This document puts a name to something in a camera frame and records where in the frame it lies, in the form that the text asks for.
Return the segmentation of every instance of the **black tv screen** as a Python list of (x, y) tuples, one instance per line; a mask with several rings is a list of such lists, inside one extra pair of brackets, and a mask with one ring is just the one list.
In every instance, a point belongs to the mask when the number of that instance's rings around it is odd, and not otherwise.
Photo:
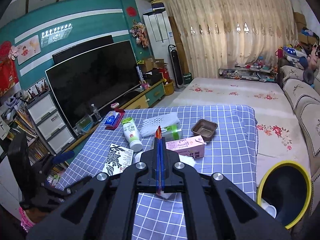
[(55, 64), (58, 64), (62, 61), (65, 61), (69, 58), (72, 58), (76, 55), (79, 55), (81, 53), (84, 53), (86, 51), (96, 49), (99, 47), (102, 47), (104, 45), (112, 44), (113, 43), (113, 38), (112, 35), (96, 38), (90, 41), (82, 42), (80, 44), (77, 44), (75, 46), (72, 46), (68, 49), (59, 51), (56, 54), (52, 55), (53, 62)]
[(52, 92), (71, 127), (139, 85), (130, 41), (84, 52), (46, 70)]

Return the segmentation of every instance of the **beige sofa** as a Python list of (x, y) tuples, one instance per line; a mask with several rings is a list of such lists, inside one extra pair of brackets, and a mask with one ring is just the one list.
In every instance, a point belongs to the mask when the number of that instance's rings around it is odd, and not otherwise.
[(303, 70), (283, 66), (283, 91), (297, 116), (304, 134), (311, 168), (312, 198), (309, 216), (320, 201), (320, 60), (315, 71), (314, 89), (303, 82)]

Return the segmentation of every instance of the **pink box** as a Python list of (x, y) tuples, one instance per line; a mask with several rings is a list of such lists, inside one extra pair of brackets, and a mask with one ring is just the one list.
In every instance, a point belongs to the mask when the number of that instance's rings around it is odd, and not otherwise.
[(194, 159), (204, 156), (205, 145), (206, 143), (201, 135), (165, 143), (168, 150), (177, 152), (180, 155), (190, 156)]

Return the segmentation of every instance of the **silver bolt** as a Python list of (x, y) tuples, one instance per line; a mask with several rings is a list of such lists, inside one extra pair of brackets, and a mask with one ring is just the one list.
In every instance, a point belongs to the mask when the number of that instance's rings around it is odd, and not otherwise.
[(222, 180), (223, 179), (223, 175), (220, 173), (220, 172), (216, 172), (212, 175), (212, 177), (215, 179), (215, 180)]
[(99, 174), (97, 175), (97, 180), (103, 181), (103, 180), (106, 180), (107, 177), (108, 177), (107, 174), (101, 172), (101, 173), (99, 173)]
[(136, 163), (136, 167), (139, 169), (139, 170), (142, 170), (146, 167), (147, 165), (145, 163), (142, 163), (142, 162), (139, 162), (139, 163)]
[(184, 163), (177, 162), (177, 163), (174, 164), (174, 166), (175, 166), (177, 169), (183, 169), (183, 168), (184, 168)]

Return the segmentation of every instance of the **square brown container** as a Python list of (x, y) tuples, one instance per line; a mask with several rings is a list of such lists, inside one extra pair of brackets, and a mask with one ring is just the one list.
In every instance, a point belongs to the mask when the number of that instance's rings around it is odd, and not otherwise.
[(191, 129), (194, 135), (201, 135), (204, 141), (210, 141), (218, 124), (205, 119), (200, 119)]

